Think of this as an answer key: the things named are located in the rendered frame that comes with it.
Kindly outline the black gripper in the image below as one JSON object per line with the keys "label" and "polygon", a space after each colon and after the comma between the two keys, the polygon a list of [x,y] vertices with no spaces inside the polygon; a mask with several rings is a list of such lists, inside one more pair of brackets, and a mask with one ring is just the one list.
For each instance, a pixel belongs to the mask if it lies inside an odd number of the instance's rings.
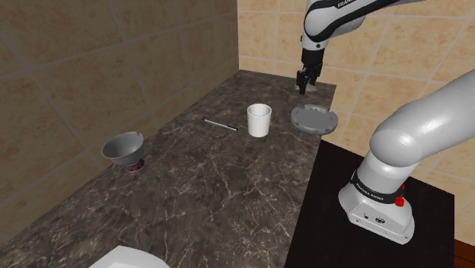
{"label": "black gripper", "polygon": [[323,60],[324,49],[302,50],[301,62],[303,63],[303,69],[297,71],[295,84],[297,89],[299,90],[299,94],[305,95],[309,75],[309,84],[315,85],[317,79],[320,77],[321,74]]}

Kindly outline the grey round ashtray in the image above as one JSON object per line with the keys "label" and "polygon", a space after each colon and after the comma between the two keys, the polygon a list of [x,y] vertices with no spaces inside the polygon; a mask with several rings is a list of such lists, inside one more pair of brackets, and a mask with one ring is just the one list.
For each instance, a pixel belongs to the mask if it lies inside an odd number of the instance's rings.
{"label": "grey round ashtray", "polygon": [[337,127],[338,121],[338,116],[333,111],[316,104],[295,107],[291,112],[292,125],[310,135],[330,134]]}

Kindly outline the white cup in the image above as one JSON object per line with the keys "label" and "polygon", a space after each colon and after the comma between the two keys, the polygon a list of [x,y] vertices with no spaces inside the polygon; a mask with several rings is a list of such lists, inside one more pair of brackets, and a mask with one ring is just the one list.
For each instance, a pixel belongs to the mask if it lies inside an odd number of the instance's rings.
{"label": "white cup", "polygon": [[257,138],[269,133],[272,108],[266,104],[251,104],[247,108],[248,133]]}

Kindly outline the grey pen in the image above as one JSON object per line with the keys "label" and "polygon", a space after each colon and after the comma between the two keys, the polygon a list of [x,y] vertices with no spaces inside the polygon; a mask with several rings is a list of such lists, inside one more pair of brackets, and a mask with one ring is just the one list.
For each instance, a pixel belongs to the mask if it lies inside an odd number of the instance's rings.
{"label": "grey pen", "polygon": [[235,131],[235,132],[238,131],[237,128],[234,128],[234,127],[232,127],[232,126],[228,126],[228,125],[225,125],[225,124],[222,124],[222,123],[217,123],[217,122],[214,122],[214,121],[211,121],[211,120],[207,120],[207,119],[203,119],[203,121],[206,122],[206,123],[210,123],[210,124],[212,124],[212,125],[214,125],[214,126],[219,126],[219,127],[225,128],[225,129],[230,129],[230,130]]}

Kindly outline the black robot stand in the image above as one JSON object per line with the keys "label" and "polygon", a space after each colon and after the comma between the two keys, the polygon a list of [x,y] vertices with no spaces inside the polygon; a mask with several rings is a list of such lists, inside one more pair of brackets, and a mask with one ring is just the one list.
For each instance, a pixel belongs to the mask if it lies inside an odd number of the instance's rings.
{"label": "black robot stand", "polygon": [[454,268],[454,195],[409,177],[415,231],[404,245],[352,224],[338,192],[363,158],[322,141],[285,268]]}

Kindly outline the grey bowl with purple foot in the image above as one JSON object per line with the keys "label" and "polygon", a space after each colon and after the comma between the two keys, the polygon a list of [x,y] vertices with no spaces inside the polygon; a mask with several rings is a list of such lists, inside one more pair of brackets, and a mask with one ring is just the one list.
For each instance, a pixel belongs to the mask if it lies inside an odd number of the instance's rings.
{"label": "grey bowl with purple foot", "polygon": [[102,147],[101,154],[114,164],[122,165],[129,173],[145,166],[144,136],[140,132],[125,132],[109,139]]}

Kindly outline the white rounded ceramic fixture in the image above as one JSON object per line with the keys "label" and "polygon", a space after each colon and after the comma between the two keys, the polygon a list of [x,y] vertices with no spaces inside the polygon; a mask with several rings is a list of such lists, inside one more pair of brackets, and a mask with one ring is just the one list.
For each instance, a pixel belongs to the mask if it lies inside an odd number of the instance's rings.
{"label": "white rounded ceramic fixture", "polygon": [[116,246],[88,268],[170,268],[162,259],[131,247]]}

